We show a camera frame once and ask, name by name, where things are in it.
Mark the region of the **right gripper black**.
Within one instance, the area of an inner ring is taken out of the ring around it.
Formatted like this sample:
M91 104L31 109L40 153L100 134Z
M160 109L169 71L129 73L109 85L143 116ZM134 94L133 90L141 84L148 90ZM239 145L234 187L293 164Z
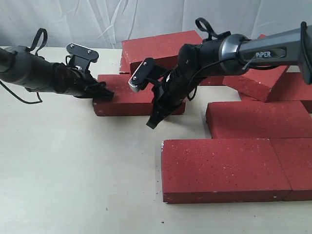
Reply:
M154 129L166 117L178 109L184 99L192 99L190 93L202 82L196 68L176 66L152 88L153 110L146 125Z

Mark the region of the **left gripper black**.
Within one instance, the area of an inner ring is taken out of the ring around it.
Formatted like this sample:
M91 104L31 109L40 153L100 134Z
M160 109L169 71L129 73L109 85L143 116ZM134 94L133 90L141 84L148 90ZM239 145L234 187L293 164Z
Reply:
M94 78L72 70L63 63L55 63L52 87L55 93L76 98L103 98L112 100L114 92L107 89L106 82L97 82Z

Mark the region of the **right robot arm dark grey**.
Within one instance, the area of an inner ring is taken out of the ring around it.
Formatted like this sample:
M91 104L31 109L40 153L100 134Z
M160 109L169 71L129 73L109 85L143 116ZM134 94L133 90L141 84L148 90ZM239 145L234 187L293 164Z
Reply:
M296 65L307 85L312 83L312 27L305 21L298 29L248 39L242 34L210 36L201 44L184 44L173 70L154 88L153 110L147 126L154 129L180 107L207 77L240 76L249 69L270 70Z

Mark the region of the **left robot arm dark grey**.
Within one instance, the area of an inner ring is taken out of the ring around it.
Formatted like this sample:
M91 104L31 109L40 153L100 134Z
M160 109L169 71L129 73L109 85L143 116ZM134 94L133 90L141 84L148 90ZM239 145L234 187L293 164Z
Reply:
M0 80L37 94L56 93L111 100L114 92L89 71L90 63L96 63L99 58L98 52L74 43L68 44L66 50L65 63L52 63L31 54L30 48L25 46L1 49Z

